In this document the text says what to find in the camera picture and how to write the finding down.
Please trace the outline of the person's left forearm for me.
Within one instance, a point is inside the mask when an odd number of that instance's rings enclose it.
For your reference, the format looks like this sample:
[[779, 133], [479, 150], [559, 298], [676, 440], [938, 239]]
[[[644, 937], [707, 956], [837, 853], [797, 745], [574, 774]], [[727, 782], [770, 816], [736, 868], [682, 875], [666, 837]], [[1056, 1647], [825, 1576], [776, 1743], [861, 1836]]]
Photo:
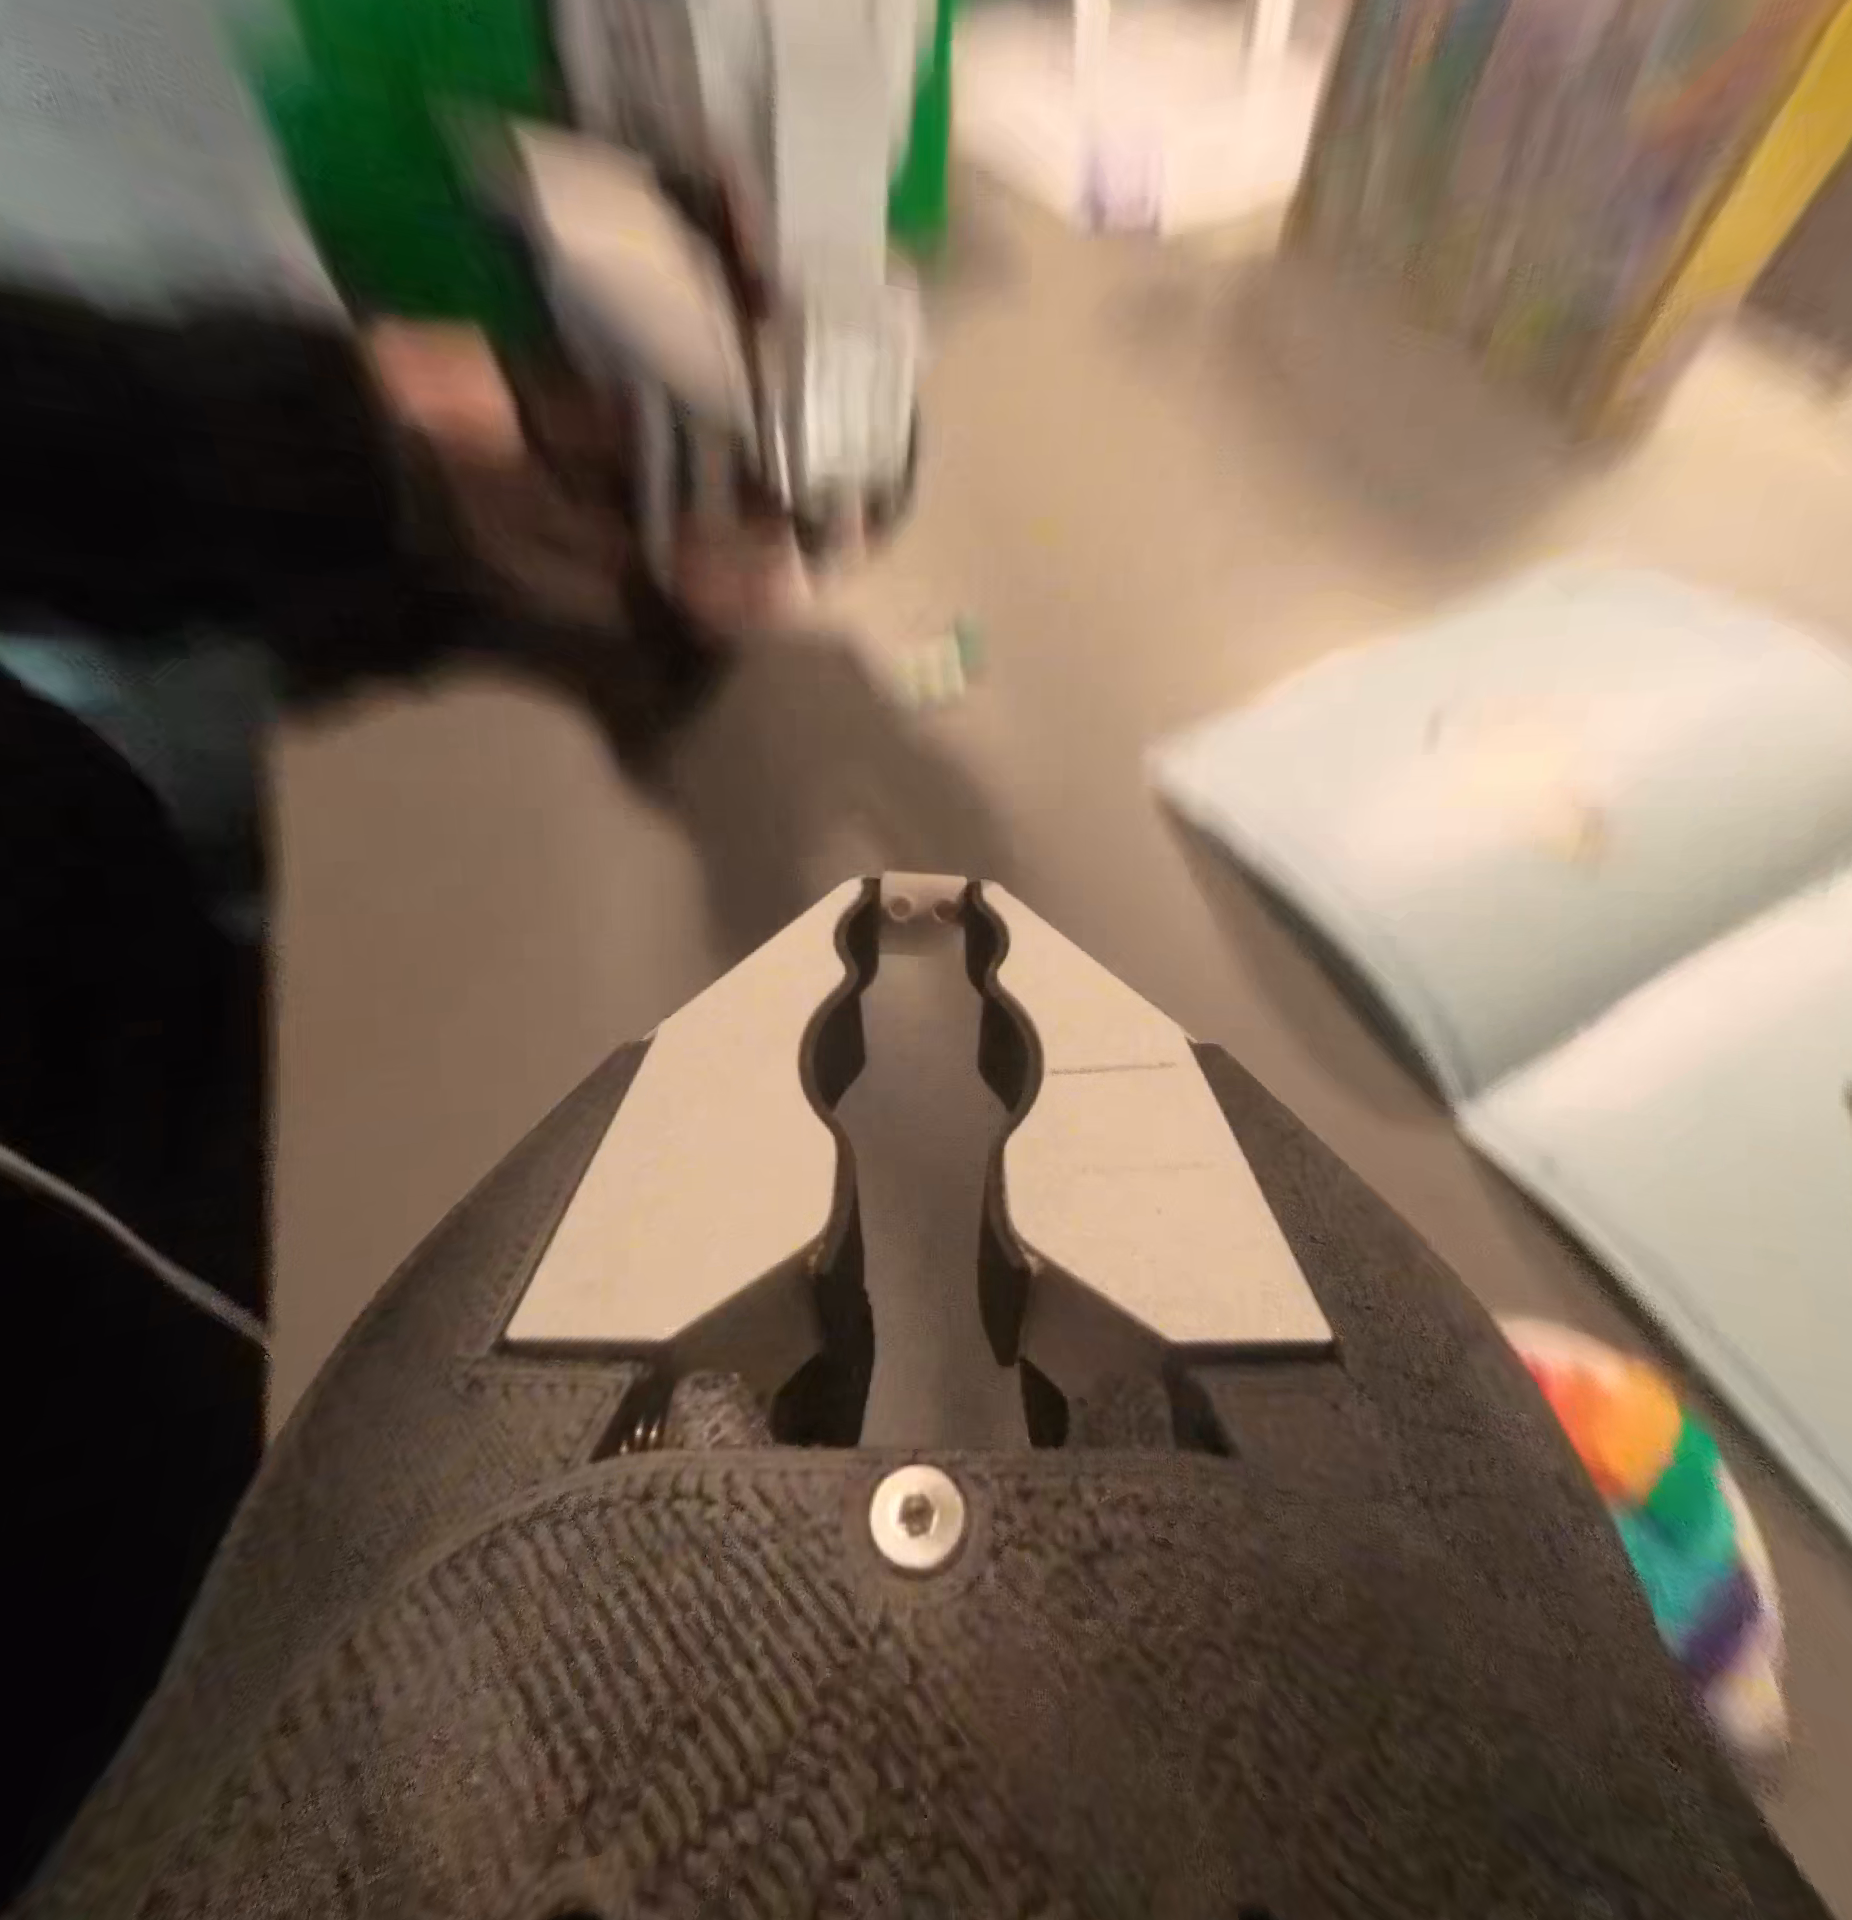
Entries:
[[0, 630], [264, 649], [300, 698], [454, 643], [454, 540], [357, 332], [0, 284]]

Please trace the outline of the green plastic bin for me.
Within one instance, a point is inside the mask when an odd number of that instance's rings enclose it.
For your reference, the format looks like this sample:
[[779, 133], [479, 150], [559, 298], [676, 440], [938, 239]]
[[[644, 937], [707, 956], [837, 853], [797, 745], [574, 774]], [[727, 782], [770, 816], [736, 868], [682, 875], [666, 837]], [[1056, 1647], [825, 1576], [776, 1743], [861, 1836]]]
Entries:
[[[516, 124], [548, 120], [535, 5], [285, 5], [258, 79], [345, 303], [373, 321], [553, 332], [518, 223]], [[943, 5], [783, 5], [776, 275], [891, 244]]]

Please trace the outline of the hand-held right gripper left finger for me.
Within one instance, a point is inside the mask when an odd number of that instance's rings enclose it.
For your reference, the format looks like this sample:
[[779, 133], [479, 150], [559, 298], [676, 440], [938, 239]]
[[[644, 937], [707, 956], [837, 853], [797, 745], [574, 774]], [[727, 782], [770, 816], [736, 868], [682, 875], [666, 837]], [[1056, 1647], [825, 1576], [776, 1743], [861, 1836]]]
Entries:
[[507, 1350], [662, 1368], [797, 1368], [841, 1148], [811, 1041], [860, 973], [867, 882], [830, 889], [648, 1037], [504, 1326]]

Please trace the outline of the small green white lego piece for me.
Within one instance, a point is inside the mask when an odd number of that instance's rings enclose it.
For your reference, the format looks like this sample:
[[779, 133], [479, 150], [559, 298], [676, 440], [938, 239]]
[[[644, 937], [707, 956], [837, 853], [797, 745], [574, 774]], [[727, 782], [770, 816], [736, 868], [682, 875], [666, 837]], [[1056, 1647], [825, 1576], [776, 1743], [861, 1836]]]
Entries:
[[958, 706], [984, 677], [984, 667], [984, 629], [969, 616], [954, 616], [893, 650], [891, 688], [906, 707], [933, 713]]

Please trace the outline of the person's dark clothing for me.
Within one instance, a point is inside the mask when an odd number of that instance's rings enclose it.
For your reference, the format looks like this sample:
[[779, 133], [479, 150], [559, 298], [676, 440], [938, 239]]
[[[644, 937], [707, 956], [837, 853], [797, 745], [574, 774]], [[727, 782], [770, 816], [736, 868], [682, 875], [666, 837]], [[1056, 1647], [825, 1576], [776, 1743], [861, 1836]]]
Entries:
[[[267, 947], [0, 666], [0, 1146], [267, 1315]], [[0, 1914], [115, 1759], [262, 1452], [259, 1350], [0, 1171]]]

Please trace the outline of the yellow lego box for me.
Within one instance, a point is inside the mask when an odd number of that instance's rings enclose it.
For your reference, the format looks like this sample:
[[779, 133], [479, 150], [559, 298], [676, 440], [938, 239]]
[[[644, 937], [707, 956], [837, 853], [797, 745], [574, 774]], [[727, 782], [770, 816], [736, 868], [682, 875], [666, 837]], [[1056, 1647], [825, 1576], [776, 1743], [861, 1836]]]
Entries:
[[1283, 231], [1636, 437], [1852, 150], [1852, 2], [1352, 5]]

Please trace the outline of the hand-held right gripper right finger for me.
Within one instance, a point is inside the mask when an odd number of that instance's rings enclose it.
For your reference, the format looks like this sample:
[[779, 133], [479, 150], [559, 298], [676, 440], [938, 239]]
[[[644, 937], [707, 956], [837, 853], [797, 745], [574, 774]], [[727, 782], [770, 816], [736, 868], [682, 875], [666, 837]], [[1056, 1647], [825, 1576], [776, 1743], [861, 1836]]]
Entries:
[[1006, 886], [960, 909], [979, 1069], [1006, 1109], [980, 1206], [999, 1362], [1321, 1355], [1332, 1326], [1186, 1030]]

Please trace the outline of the open pale blue instruction booklet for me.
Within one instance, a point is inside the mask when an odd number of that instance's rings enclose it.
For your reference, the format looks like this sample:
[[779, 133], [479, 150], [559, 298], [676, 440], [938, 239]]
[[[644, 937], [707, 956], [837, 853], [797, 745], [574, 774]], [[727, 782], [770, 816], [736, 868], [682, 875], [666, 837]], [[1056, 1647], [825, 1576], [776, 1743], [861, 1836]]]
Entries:
[[1852, 1547], [1852, 655], [1543, 569], [1149, 781]]

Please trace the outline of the rainbow lego build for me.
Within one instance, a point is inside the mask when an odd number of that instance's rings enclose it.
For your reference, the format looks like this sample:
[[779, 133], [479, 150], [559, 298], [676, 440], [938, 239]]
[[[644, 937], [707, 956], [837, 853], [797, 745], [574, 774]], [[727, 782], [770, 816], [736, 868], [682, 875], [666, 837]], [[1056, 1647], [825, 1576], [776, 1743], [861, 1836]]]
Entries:
[[1496, 1329], [1604, 1503], [1711, 1730], [1741, 1770], [1770, 1772], [1791, 1740], [1777, 1572], [1711, 1428], [1656, 1360], [1539, 1315]]

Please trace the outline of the person's left hand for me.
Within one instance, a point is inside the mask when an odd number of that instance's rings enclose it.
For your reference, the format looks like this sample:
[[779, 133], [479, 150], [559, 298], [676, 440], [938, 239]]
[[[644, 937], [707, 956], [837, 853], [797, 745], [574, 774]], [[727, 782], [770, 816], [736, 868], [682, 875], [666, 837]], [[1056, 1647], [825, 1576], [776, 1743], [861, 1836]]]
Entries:
[[474, 326], [376, 321], [363, 343], [449, 527], [513, 605], [621, 633], [636, 616], [678, 616], [712, 642], [806, 616], [783, 523], [742, 516], [732, 497], [684, 497], [664, 394], [596, 386], [548, 349], [504, 355]]

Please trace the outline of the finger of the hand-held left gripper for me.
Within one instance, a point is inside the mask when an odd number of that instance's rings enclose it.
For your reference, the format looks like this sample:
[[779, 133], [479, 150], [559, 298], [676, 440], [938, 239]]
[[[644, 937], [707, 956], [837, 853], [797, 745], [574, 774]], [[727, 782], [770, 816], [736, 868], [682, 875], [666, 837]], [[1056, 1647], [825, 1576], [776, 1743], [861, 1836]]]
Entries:
[[887, 244], [819, 255], [773, 294], [770, 473], [797, 549], [891, 537], [915, 498], [924, 317]]

